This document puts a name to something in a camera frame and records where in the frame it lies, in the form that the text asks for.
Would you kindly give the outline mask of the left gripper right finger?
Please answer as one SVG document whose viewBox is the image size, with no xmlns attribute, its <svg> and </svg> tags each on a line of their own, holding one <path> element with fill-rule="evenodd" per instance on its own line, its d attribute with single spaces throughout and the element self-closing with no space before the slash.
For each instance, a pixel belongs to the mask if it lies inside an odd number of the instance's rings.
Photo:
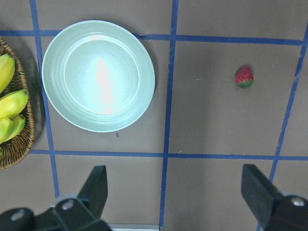
<svg viewBox="0 0 308 231">
<path fill-rule="evenodd" d="M 253 164 L 244 164 L 241 194 L 264 231 L 306 231 L 308 201 L 283 194 Z"/>
</svg>

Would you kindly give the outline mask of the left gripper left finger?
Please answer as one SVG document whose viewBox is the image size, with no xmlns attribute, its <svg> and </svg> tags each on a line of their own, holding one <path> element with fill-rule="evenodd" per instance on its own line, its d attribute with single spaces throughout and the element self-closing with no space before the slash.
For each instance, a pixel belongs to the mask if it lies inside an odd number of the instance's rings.
<svg viewBox="0 0 308 231">
<path fill-rule="evenodd" d="M 0 215 L 2 231 L 110 231 L 101 219 L 108 196 L 106 166 L 95 166 L 77 196 L 64 198 L 34 215 L 26 207 Z"/>
</svg>

